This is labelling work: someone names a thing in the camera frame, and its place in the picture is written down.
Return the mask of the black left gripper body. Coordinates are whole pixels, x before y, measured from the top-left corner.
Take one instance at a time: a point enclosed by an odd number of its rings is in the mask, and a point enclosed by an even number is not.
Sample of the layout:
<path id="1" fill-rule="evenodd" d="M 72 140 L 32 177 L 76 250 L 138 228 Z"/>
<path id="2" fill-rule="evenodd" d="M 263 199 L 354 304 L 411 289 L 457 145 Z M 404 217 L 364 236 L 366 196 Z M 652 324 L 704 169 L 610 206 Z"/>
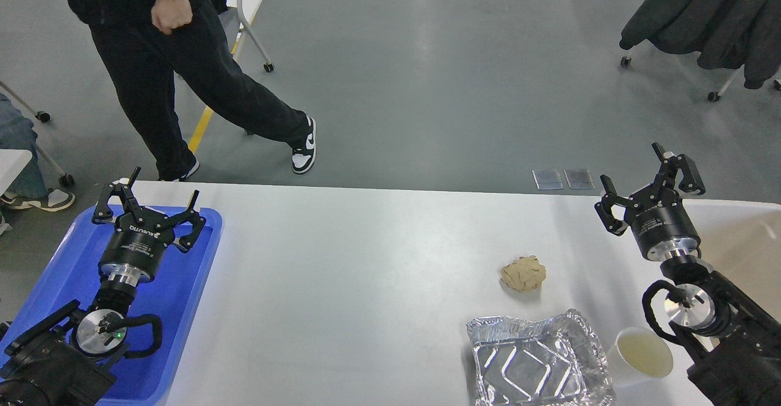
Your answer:
<path id="1" fill-rule="evenodd" d="M 159 217 L 155 214 L 144 223 L 134 222 L 129 215 L 117 220 L 114 234 L 98 261 L 101 279 L 131 286 L 154 281 L 165 250 L 175 239 L 173 227 L 165 226 Z"/>

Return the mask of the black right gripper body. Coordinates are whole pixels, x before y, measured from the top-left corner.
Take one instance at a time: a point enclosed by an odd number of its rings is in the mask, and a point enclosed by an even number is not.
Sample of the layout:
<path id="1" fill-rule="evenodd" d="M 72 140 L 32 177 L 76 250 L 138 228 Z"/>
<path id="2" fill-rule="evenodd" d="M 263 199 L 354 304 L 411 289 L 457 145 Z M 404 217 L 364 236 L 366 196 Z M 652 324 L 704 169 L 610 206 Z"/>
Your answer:
<path id="1" fill-rule="evenodd" d="M 701 238 L 675 190 L 636 198 L 628 208 L 628 227 L 648 261 L 662 262 L 678 254 L 700 256 Z"/>

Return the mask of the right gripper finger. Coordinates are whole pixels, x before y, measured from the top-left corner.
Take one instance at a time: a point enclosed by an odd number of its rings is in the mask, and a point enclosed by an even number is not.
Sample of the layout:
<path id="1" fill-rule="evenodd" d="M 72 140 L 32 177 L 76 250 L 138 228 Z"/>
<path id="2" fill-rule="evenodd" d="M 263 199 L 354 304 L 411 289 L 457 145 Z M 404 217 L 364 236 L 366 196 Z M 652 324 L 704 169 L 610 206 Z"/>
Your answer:
<path id="1" fill-rule="evenodd" d="M 636 194 L 621 197 L 617 194 L 616 186 L 608 175 L 600 175 L 600 181 L 603 186 L 602 197 L 599 202 L 595 203 L 594 209 L 606 231 L 615 236 L 621 236 L 637 219 L 638 200 L 636 200 Z M 613 212 L 613 208 L 616 206 L 625 209 L 622 219 L 617 219 Z"/>
<path id="2" fill-rule="evenodd" d="M 675 155 L 666 151 L 658 142 L 653 142 L 652 149 L 660 161 L 660 169 L 652 183 L 652 191 L 656 195 L 660 195 L 664 188 L 673 190 L 675 186 L 684 194 L 706 193 L 705 183 L 693 159 L 686 154 Z"/>

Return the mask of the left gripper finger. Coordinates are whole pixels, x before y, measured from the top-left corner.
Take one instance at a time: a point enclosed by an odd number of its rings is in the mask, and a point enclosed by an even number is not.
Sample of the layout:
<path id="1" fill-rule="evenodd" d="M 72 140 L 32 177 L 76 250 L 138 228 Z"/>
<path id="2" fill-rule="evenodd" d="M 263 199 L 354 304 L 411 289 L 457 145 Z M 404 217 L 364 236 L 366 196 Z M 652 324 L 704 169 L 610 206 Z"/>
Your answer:
<path id="1" fill-rule="evenodd" d="M 182 253 L 188 253 L 197 242 L 198 237 L 201 234 L 204 226 L 206 226 L 206 219 L 201 217 L 198 211 L 195 211 L 195 203 L 197 202 L 199 191 L 193 191 L 192 197 L 187 208 L 181 213 L 174 214 L 170 217 L 165 217 L 160 223 L 160 241 L 165 247 L 174 245 Z M 189 223 L 192 226 L 190 233 L 183 236 L 176 236 L 174 229 Z"/>
<path id="2" fill-rule="evenodd" d="M 92 215 L 92 223 L 114 223 L 115 217 L 113 211 L 109 208 L 111 197 L 118 197 L 125 213 L 129 213 L 136 223 L 142 223 L 142 209 L 132 192 L 132 186 L 140 174 L 141 168 L 136 166 L 128 178 L 127 183 L 107 183 L 101 189 L 98 201 L 95 203 L 95 210 Z"/>

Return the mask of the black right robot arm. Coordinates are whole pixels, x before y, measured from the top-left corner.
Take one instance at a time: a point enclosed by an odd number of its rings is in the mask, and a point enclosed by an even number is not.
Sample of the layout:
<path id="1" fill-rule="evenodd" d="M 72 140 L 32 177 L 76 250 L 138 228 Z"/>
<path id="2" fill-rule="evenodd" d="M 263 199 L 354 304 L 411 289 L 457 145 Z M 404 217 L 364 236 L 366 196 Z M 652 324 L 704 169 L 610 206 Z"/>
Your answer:
<path id="1" fill-rule="evenodd" d="M 630 230 L 639 252 L 660 264 L 662 279 L 642 295 L 647 325 L 683 347 L 693 363 L 687 378 L 714 405 L 780 403 L 780 326 L 749 295 L 703 261 L 701 238 L 683 205 L 683 194 L 702 195 L 695 162 L 652 144 L 659 171 L 628 197 L 602 175 L 594 208 L 605 230 Z"/>

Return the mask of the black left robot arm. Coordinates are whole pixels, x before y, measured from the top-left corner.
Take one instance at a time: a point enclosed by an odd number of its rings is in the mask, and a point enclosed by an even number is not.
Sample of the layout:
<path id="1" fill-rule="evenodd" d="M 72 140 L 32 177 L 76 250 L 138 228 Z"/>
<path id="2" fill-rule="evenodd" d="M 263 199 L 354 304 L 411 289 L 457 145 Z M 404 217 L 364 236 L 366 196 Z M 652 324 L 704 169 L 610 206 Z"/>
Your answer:
<path id="1" fill-rule="evenodd" d="M 173 215 L 140 205 L 133 185 L 108 183 L 95 205 L 92 223 L 111 225 L 98 261 L 100 286 L 87 309 L 71 300 L 5 348 L 3 405 L 95 405 L 117 381 L 112 367 L 122 359 L 148 358 L 164 343 L 159 315 L 129 315 L 141 284 L 156 278 L 172 245 L 189 252 L 206 227 L 196 211 L 199 191 Z"/>

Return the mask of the walking person's hand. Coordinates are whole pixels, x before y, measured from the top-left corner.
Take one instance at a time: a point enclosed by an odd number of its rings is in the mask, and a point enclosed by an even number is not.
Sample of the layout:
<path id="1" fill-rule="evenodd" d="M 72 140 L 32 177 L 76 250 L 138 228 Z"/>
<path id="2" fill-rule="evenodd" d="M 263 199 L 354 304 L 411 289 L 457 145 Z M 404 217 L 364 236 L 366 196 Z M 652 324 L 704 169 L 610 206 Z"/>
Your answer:
<path id="1" fill-rule="evenodd" d="M 153 25 L 163 34 L 184 27 L 193 20 L 189 0 L 156 0 L 151 8 Z"/>

